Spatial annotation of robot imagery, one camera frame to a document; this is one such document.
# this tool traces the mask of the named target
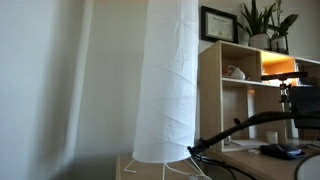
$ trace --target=small object on shelf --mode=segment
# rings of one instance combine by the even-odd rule
[[[245,80],[246,75],[237,66],[228,65],[222,68],[222,75],[232,79]]]

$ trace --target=framed certificate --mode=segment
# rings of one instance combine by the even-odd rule
[[[202,6],[201,39],[238,43],[237,16]]]

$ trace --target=black microphone arm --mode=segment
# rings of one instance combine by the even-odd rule
[[[272,121],[279,121],[279,120],[290,120],[290,119],[296,119],[296,120],[303,120],[307,118],[313,118],[313,119],[319,119],[320,120],[320,111],[315,112],[307,112],[307,113],[301,113],[301,112],[279,112],[279,111],[266,111],[261,112],[258,114],[255,114],[251,117],[249,117],[244,122],[240,123],[238,119],[235,119],[236,125],[232,128],[229,128],[215,136],[212,136],[211,138],[207,140],[203,140],[202,138],[199,140],[199,144],[188,147],[188,150],[192,156],[197,156],[199,153],[203,152],[204,150],[210,148],[210,146],[218,143],[219,141],[225,139],[226,137],[230,136],[231,134],[242,130],[244,128],[272,122]]]

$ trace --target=green plant leaf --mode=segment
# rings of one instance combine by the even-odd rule
[[[279,35],[286,36],[288,34],[289,27],[297,20],[297,14],[291,14],[286,17],[279,27]]]

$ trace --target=desk surface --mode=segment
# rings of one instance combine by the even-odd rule
[[[121,155],[117,158],[116,180],[162,180],[163,164],[147,164],[134,161],[128,169],[136,173],[125,172],[124,168],[132,161],[131,155]],[[199,172],[187,161],[168,163],[171,168],[179,171],[199,174]],[[166,168],[165,179],[167,180],[188,180],[189,176],[173,172]]]
[[[303,152],[306,153],[306,157],[315,151],[303,149]],[[227,164],[240,168],[257,179],[266,180],[293,180],[295,168],[304,158],[288,161],[264,154],[251,156],[247,151],[222,153],[215,149],[208,150],[206,156],[217,160],[224,160]]]

